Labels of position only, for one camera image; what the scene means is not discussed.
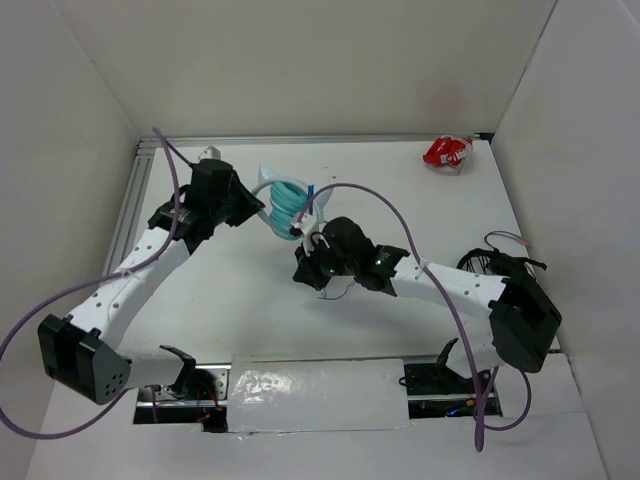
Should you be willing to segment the teal white cat-ear headphones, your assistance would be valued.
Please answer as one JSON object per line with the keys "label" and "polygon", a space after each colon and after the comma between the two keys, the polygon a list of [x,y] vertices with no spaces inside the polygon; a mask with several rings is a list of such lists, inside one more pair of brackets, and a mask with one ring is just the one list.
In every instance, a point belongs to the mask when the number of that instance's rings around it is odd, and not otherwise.
{"label": "teal white cat-ear headphones", "polygon": [[315,186],[279,175],[270,167],[260,166],[258,183],[251,193],[257,197],[265,188],[269,188],[271,210],[269,213],[265,210],[259,211],[259,218],[277,237],[288,241],[295,240],[296,237],[290,233],[290,230],[307,201],[315,193]]}

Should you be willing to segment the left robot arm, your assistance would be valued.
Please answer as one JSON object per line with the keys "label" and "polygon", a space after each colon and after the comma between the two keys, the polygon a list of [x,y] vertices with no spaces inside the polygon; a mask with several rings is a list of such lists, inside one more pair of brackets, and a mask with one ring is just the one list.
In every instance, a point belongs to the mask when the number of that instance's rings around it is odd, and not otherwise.
{"label": "left robot arm", "polygon": [[234,168],[205,159],[191,180],[156,209],[140,240],[99,288],[68,315],[48,315],[38,327],[45,373],[98,405],[122,391],[162,385],[176,399],[196,390],[195,359],[169,345],[120,349],[132,321],[167,277],[217,226],[236,227],[264,207]]}

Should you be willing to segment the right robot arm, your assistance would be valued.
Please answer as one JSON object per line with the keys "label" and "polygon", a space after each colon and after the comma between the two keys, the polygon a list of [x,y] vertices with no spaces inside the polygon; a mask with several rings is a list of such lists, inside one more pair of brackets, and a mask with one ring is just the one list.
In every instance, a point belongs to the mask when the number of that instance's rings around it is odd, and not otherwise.
{"label": "right robot arm", "polygon": [[527,272],[482,275],[419,262],[402,248],[374,244],[346,217],[324,226],[305,217],[290,232],[301,241],[295,251],[297,283],[321,291],[334,277],[350,277],[369,291],[453,307],[458,319],[468,317],[484,327],[482,339],[459,336],[444,349],[436,369],[444,390],[460,391],[473,373],[503,365],[541,371],[561,315]]}

